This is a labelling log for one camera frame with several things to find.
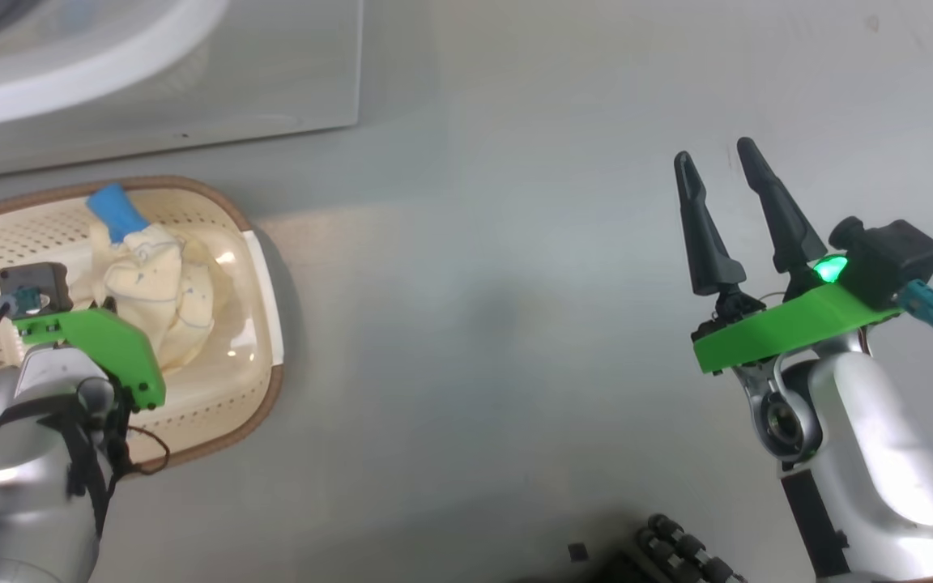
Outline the cream clothes with blue cuffs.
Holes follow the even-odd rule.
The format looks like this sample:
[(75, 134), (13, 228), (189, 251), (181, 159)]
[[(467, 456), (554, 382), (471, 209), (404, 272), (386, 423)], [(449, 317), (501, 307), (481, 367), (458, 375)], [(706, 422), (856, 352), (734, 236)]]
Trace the cream clothes with blue cuffs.
[(192, 362), (231, 295), (231, 278), (203, 242), (146, 219), (117, 182), (89, 196), (92, 263), (80, 283), (94, 303), (142, 331), (163, 374)]

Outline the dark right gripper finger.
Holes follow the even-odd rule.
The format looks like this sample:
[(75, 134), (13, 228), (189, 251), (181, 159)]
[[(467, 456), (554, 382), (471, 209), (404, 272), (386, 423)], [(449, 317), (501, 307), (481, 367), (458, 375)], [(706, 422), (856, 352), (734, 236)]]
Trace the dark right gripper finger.
[(827, 248), (789, 190), (774, 173), (752, 138), (741, 137), (738, 158), (749, 188), (758, 195), (770, 239), (773, 241), (773, 265), (787, 274), (788, 292), (809, 292), (822, 287), (823, 279), (813, 268), (827, 254)]
[(711, 296), (738, 291), (747, 273), (740, 262), (730, 258), (723, 244), (706, 204), (705, 184), (687, 151), (675, 155), (674, 171), (693, 294)]

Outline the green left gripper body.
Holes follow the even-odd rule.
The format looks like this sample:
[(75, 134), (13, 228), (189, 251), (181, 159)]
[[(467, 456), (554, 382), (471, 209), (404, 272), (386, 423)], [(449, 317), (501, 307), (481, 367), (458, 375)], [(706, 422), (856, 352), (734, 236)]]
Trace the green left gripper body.
[(106, 309), (36, 315), (15, 320), (23, 343), (65, 343), (84, 351), (123, 389), (132, 392), (139, 410), (165, 405), (166, 384), (151, 340), (138, 328)]

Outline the white washing machine body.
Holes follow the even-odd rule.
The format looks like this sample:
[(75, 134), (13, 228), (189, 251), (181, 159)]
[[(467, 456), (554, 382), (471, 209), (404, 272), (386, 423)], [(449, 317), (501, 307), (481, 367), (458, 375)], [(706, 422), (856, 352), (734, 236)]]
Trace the white washing machine body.
[(358, 121), (364, 0), (41, 0), (0, 32), (0, 176)]

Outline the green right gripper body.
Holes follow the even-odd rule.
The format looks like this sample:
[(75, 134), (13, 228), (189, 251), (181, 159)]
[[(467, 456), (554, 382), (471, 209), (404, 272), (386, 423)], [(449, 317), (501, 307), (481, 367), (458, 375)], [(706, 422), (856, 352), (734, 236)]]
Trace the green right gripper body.
[(839, 284), (844, 255), (827, 255), (813, 266), (821, 287), (752, 314), (693, 341), (703, 373), (738, 368), (896, 317), (902, 310), (870, 309)]

